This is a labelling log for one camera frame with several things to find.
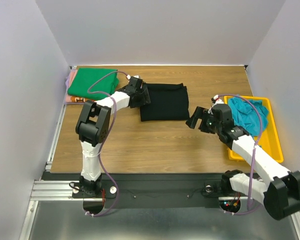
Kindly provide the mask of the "black polo shirt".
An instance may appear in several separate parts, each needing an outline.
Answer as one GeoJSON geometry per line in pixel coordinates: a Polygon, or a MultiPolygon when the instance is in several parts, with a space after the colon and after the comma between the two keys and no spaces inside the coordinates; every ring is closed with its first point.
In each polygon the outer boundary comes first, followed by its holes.
{"type": "Polygon", "coordinates": [[[150,104],[140,107],[140,120],[186,121],[190,118],[189,96],[183,83],[149,83],[150,104]]]}

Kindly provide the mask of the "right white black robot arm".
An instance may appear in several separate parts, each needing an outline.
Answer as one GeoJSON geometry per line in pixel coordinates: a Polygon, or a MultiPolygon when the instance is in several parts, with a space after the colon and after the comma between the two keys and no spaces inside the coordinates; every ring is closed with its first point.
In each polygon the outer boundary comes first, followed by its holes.
{"type": "Polygon", "coordinates": [[[220,182],[221,192],[232,195],[242,193],[264,206],[275,220],[281,220],[300,211],[300,172],[292,172],[280,165],[241,126],[235,125],[231,108],[217,103],[210,109],[196,107],[186,125],[194,129],[216,134],[229,149],[240,155],[259,175],[255,179],[242,171],[226,171],[220,182]]]}

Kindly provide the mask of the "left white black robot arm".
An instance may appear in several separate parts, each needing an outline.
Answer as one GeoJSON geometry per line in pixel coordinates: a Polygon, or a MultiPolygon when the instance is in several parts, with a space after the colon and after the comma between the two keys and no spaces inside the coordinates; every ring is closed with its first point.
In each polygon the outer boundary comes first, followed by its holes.
{"type": "Polygon", "coordinates": [[[124,108],[139,108],[151,103],[146,82],[130,75],[127,79],[128,84],[112,94],[92,91],[90,87],[88,93],[101,94],[105,98],[86,101],[75,126],[82,148],[82,171],[79,185],[73,189],[90,197],[96,197],[101,193],[101,149],[114,125],[117,111],[124,108]]]}

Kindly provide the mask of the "crumpled teal t shirt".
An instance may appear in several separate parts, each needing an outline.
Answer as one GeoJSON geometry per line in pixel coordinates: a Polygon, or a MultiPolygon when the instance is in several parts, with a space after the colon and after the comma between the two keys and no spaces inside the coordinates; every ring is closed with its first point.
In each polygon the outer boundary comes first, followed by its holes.
{"type": "Polygon", "coordinates": [[[251,136],[257,137],[260,134],[260,126],[262,132],[267,128],[269,110],[263,105],[261,100],[250,99],[249,102],[260,115],[262,124],[260,124],[254,108],[243,99],[232,97],[228,99],[227,104],[231,108],[234,124],[243,127],[251,136]]]}

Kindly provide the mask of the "folded green t shirt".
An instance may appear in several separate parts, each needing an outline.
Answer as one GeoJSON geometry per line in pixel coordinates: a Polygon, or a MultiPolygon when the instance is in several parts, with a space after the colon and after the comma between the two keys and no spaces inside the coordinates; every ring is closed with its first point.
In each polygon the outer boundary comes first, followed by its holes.
{"type": "MultiPolygon", "coordinates": [[[[70,84],[67,93],[73,97],[81,97],[89,100],[102,100],[107,95],[102,93],[90,94],[88,89],[105,75],[117,71],[116,69],[107,68],[79,68],[70,84]]],[[[90,90],[91,92],[105,92],[112,95],[119,84],[117,73],[113,73],[103,80],[99,81],[90,90]]]]}

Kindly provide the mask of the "yellow plastic tray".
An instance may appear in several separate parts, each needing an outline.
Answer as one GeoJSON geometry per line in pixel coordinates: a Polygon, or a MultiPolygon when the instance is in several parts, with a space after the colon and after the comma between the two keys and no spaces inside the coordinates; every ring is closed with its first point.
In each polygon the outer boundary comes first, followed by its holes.
{"type": "MultiPolygon", "coordinates": [[[[228,104],[229,98],[237,98],[230,95],[224,97],[224,102],[228,104]]],[[[275,161],[278,163],[284,162],[284,157],[281,149],[281,144],[275,124],[274,115],[272,112],[272,107],[270,100],[266,97],[256,97],[256,96],[244,96],[244,101],[250,104],[257,113],[259,118],[260,125],[262,124],[261,117],[256,110],[256,108],[249,102],[249,100],[261,100],[262,104],[268,109],[269,114],[267,116],[268,125],[266,129],[262,132],[260,139],[258,141],[258,145],[267,153],[269,154],[275,161]]]]}

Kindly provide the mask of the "folded pink t shirt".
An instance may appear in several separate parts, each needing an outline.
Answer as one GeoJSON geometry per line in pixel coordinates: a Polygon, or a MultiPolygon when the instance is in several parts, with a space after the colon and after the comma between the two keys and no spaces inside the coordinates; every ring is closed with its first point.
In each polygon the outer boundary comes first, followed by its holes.
{"type": "Polygon", "coordinates": [[[70,71],[70,75],[69,75],[69,80],[72,81],[74,79],[74,77],[76,76],[78,70],[77,69],[72,69],[70,71]]]}

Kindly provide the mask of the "folded lilac t shirt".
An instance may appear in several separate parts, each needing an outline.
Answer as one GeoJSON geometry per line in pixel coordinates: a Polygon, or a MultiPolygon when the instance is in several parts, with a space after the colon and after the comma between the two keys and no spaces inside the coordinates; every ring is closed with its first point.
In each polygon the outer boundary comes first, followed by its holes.
{"type": "Polygon", "coordinates": [[[73,72],[71,71],[71,72],[69,73],[69,75],[68,75],[66,81],[65,81],[65,86],[66,86],[66,88],[69,87],[69,81],[70,81],[70,79],[72,78],[72,75],[73,75],[73,72]]]}

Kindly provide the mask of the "folded orange patterned t shirt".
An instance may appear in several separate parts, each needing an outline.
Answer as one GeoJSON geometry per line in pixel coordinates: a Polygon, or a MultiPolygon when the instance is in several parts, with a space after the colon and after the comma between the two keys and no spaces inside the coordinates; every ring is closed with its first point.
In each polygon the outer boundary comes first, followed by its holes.
{"type": "Polygon", "coordinates": [[[73,96],[73,95],[67,95],[65,97],[66,104],[83,104],[88,100],[89,100],[88,98],[73,96]]]}

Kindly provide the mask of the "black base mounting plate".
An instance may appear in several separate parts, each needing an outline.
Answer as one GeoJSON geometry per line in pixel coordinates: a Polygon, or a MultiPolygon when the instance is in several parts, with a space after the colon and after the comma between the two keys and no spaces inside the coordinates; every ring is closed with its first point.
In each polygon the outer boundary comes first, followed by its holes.
{"type": "Polygon", "coordinates": [[[219,208],[234,192],[221,188],[220,173],[118,173],[101,175],[104,192],[73,192],[74,199],[104,202],[116,209],[219,208]]]}

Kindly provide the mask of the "aluminium extrusion rail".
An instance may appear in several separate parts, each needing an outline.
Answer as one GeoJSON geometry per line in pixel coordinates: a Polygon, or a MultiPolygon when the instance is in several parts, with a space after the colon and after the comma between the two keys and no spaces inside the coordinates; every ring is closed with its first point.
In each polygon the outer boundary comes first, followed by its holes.
{"type": "Polygon", "coordinates": [[[147,198],[179,198],[191,199],[196,195],[204,198],[221,198],[231,196],[223,193],[219,180],[208,178],[207,175],[146,175],[146,174],[123,174],[117,175],[115,185],[106,175],[101,181],[101,191],[97,195],[89,195],[77,191],[77,181],[66,180],[41,180],[36,181],[32,188],[31,198],[43,200],[83,200],[101,201],[102,198],[114,200],[147,198]]]}

